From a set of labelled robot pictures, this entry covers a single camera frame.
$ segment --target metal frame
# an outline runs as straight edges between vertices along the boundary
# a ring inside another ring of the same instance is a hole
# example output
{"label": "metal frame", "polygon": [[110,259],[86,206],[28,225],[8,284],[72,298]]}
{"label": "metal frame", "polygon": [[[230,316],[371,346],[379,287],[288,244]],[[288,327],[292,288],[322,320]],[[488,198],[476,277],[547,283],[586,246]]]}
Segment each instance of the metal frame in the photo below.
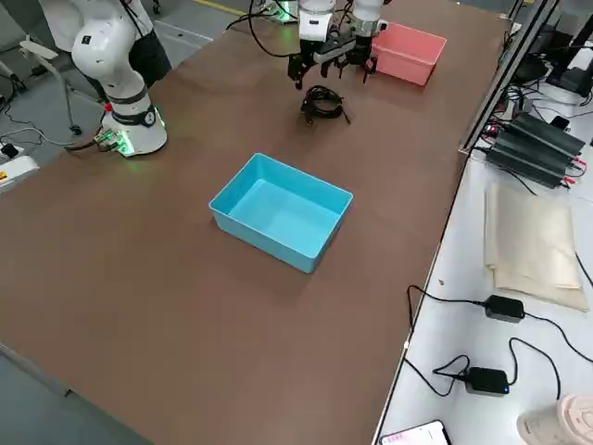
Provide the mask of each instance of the metal frame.
{"label": "metal frame", "polygon": [[554,12],[556,6],[561,0],[536,0],[532,5],[531,14],[527,22],[516,34],[514,41],[509,49],[509,53],[502,59],[494,81],[488,89],[486,98],[480,106],[476,116],[470,126],[468,133],[461,141],[460,152],[469,154],[477,143],[482,129],[488,119],[494,112],[498,100],[511,83],[512,76],[519,68],[525,54],[539,35],[542,27],[548,22],[549,17]]}
{"label": "metal frame", "polygon": [[512,5],[511,10],[509,11],[509,14],[507,14],[507,17],[511,22],[514,23],[517,20],[517,16],[519,15],[519,11],[523,7],[523,4],[524,0],[515,0],[515,3]]}

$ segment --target light blue storage box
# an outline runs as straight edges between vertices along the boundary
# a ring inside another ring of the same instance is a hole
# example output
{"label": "light blue storage box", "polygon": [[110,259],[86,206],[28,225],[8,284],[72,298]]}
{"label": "light blue storage box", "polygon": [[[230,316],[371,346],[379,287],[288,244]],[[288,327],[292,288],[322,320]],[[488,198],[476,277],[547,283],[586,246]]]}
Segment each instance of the light blue storage box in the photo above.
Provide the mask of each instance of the light blue storage box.
{"label": "light blue storage box", "polygon": [[210,201],[223,231],[311,273],[352,194],[256,153]]}

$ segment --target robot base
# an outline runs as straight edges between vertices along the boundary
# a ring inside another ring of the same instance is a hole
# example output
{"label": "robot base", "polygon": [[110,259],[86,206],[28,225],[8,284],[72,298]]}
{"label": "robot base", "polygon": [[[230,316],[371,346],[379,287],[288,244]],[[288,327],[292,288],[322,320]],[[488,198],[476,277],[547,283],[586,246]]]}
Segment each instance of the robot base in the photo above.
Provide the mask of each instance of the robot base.
{"label": "robot base", "polygon": [[100,146],[117,150],[126,158],[153,153],[167,142],[165,122],[156,109],[155,114],[155,123],[151,127],[145,127],[119,123],[113,119],[111,112],[108,112],[103,118],[103,131],[95,140]]}

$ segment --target black power adapter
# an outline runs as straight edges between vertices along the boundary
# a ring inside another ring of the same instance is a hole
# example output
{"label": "black power adapter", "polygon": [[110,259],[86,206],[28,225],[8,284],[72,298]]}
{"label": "black power adapter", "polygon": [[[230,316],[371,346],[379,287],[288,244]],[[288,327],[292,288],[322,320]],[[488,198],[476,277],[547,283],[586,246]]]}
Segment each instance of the black power adapter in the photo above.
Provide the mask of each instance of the black power adapter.
{"label": "black power adapter", "polygon": [[491,295],[485,302],[486,317],[502,322],[519,323],[525,318],[523,302]]}
{"label": "black power adapter", "polygon": [[476,368],[468,370],[462,377],[465,389],[470,394],[502,397],[509,394],[509,380],[507,374],[499,369]]}

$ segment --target phone screen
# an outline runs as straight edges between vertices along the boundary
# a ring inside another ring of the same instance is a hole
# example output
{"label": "phone screen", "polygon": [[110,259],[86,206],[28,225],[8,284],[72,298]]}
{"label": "phone screen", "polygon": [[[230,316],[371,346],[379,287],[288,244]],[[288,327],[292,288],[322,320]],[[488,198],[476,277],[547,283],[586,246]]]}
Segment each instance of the phone screen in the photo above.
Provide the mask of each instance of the phone screen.
{"label": "phone screen", "polygon": [[443,424],[435,421],[385,436],[381,445],[450,445],[450,442]]}

